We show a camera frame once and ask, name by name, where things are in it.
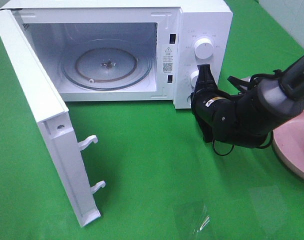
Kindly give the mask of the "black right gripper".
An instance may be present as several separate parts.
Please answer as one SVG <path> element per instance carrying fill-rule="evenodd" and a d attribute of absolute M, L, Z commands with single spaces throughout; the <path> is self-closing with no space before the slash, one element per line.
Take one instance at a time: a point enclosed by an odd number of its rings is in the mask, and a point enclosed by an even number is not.
<path fill-rule="evenodd" d="M 203 141 L 243 143 L 244 130 L 236 116 L 236 105 L 244 94 L 230 95 L 217 89 L 209 64 L 198 65 L 198 71 L 191 106 Z"/>

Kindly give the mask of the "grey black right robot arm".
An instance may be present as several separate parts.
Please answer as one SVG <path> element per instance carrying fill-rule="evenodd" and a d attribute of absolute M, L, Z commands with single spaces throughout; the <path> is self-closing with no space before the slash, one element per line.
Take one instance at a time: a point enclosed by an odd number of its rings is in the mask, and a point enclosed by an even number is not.
<path fill-rule="evenodd" d="M 266 148 L 273 130 L 304 110 L 304 55 L 285 71 L 254 74 L 249 80 L 228 77 L 239 90 L 236 95 L 218 88 L 209 64 L 198 70 L 191 109 L 207 143 Z"/>

